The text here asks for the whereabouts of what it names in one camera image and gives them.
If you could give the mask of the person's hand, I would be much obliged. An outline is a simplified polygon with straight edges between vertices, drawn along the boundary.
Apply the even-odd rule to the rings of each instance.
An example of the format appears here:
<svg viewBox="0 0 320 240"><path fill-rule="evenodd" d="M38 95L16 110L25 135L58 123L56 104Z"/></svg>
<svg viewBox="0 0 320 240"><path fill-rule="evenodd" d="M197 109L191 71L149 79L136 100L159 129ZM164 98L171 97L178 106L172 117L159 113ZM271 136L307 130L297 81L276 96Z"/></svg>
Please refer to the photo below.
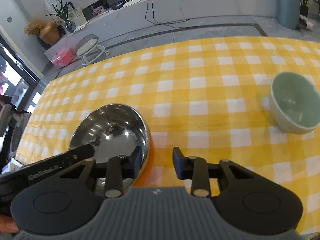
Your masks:
<svg viewBox="0 0 320 240"><path fill-rule="evenodd" d="M18 233L19 229L11 217L0 215L0 232Z"/></svg>

